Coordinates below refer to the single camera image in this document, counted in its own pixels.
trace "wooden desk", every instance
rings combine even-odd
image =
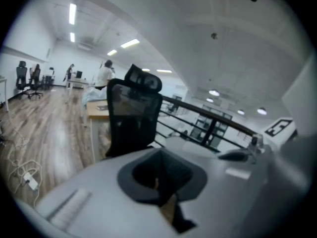
[[[89,86],[89,82],[86,79],[83,78],[71,78],[69,80],[67,80],[66,82],[66,103],[69,99],[71,90],[73,89],[73,85],[74,84],[81,84],[82,87],[85,86]]]
[[[99,155],[99,124],[109,121],[109,111],[100,111],[97,106],[108,105],[107,101],[87,102],[87,114],[90,119],[90,138],[93,150],[94,162],[100,161]]]

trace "smoke detector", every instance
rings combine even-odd
[[[212,33],[212,34],[211,34],[211,37],[212,37],[214,40],[218,40],[218,34],[217,34],[217,33]]]

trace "black railing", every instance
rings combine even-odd
[[[191,142],[194,142],[194,143],[197,143],[201,146],[204,146],[210,150],[212,150],[213,152],[217,153],[219,152],[219,150],[217,149],[217,147],[215,147],[213,145],[213,141],[218,138],[219,142],[220,140],[224,140],[226,142],[228,142],[229,144],[233,145],[234,147],[237,147],[237,148],[244,148],[244,146],[228,139],[228,138],[225,138],[224,137],[224,133],[223,135],[219,135],[217,134],[217,130],[220,130],[218,129],[220,125],[222,126],[227,126],[227,127],[230,127],[230,128],[233,128],[235,130],[237,130],[237,137],[241,140],[243,140],[245,143],[249,143],[250,142],[250,139],[252,137],[253,134],[255,134],[254,131],[234,122],[234,121],[231,121],[229,119],[226,119],[225,117],[222,117],[220,115],[217,115],[217,114],[214,114],[214,113],[211,113],[211,112],[208,112],[207,110],[204,110],[204,109],[201,109],[201,108],[198,108],[196,106],[193,106],[191,104],[188,104],[188,103],[185,103],[185,102],[182,102],[182,101],[179,101],[179,100],[176,100],[176,99],[173,99],[173,98],[170,98],[170,97],[166,97],[166,96],[163,96],[163,100],[164,101],[167,101],[169,102],[170,104],[173,104],[173,105],[176,105],[178,106],[178,108],[184,108],[185,110],[189,110],[189,111],[192,111],[192,112],[195,112],[195,113],[198,113],[200,117],[204,117],[205,119],[209,119],[211,121],[210,124],[208,124],[208,128],[206,127],[200,127],[198,126],[197,124],[195,123],[192,123],[192,122],[189,122],[183,118],[180,118],[176,115],[173,115],[171,113],[169,113],[168,111],[166,110],[161,110],[160,113],[161,114],[164,114],[164,117],[166,116],[169,116],[169,117],[173,117],[175,119],[177,119],[178,121],[182,122],[183,124],[188,124],[190,125],[190,127],[192,129],[197,129],[197,131],[199,131],[200,133],[204,133],[204,136],[201,137],[200,139],[194,137],[193,135],[191,135],[190,133],[184,133],[184,131],[179,131],[178,129],[176,128],[173,128],[170,124],[165,124],[163,123],[162,121],[158,120],[158,123],[159,124],[162,124],[163,126],[165,126],[166,128],[172,130],[174,133],[176,133],[178,136],[188,140],[188,141],[191,141]],[[163,133],[157,131],[157,135],[163,137],[164,139],[168,138],[170,135],[164,135]],[[157,140],[155,140],[155,142],[157,144],[159,144],[160,146],[163,146],[162,143],[158,142]]]

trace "window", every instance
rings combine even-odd
[[[206,105],[203,105],[202,107],[203,110],[207,110],[211,113],[214,113],[214,114],[217,114],[219,116],[222,116],[228,120],[231,120],[232,119],[232,116],[231,115],[228,115],[222,111],[219,111],[217,109],[213,109],[211,107],[208,107]],[[211,125],[211,122],[212,122],[212,119],[209,119],[203,115],[199,115],[197,121],[196,121],[196,126],[198,126],[199,128],[202,128],[202,129],[205,129],[205,130],[208,130],[209,129],[209,126]],[[202,130],[200,130],[199,128],[193,128],[190,136],[192,138],[195,138],[197,140],[199,140],[200,142],[203,140],[204,136],[205,136],[205,132],[203,132]],[[214,134],[217,134],[221,137],[224,136],[225,132],[227,131],[228,129],[228,126],[225,125],[225,124],[222,124],[220,122],[216,122],[216,125],[213,129],[213,133]],[[215,137],[215,136],[210,136],[209,137],[209,140],[208,140],[208,144],[214,148],[217,148],[219,143],[221,141],[221,138],[218,138],[218,137]]]
[[[176,96],[176,95],[173,95],[172,98],[176,99],[178,101],[182,100],[182,97],[179,97],[179,96]],[[172,115],[175,115],[177,113],[177,111],[178,111],[178,108],[179,108],[179,106],[177,104],[170,103],[167,106],[167,112],[172,114]]]

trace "wooden floor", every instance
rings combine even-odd
[[[48,192],[57,185],[65,182],[93,163],[93,153],[90,140],[90,123],[85,128],[80,117],[80,105],[83,90],[73,89],[68,103],[65,103],[65,88],[55,87],[55,91],[42,91],[41,99],[26,96],[22,100],[13,99],[9,102],[12,121],[16,129],[30,139],[29,143],[22,149],[11,154],[11,159],[28,160],[39,162],[42,169],[43,183],[40,187],[40,196],[37,203]],[[19,135],[13,130],[9,122],[5,108],[0,110],[1,127],[7,139],[13,140],[15,144],[20,141]],[[99,129],[100,153],[103,154],[110,146],[110,142],[104,136],[107,124]],[[9,189],[14,191],[19,184],[18,177],[11,177],[7,182],[8,175],[13,171],[13,166],[7,160],[8,153],[13,147],[7,143],[0,148],[0,172]],[[26,169],[36,167],[28,164]],[[20,187],[15,197],[33,206],[37,196],[31,188],[26,185]]]

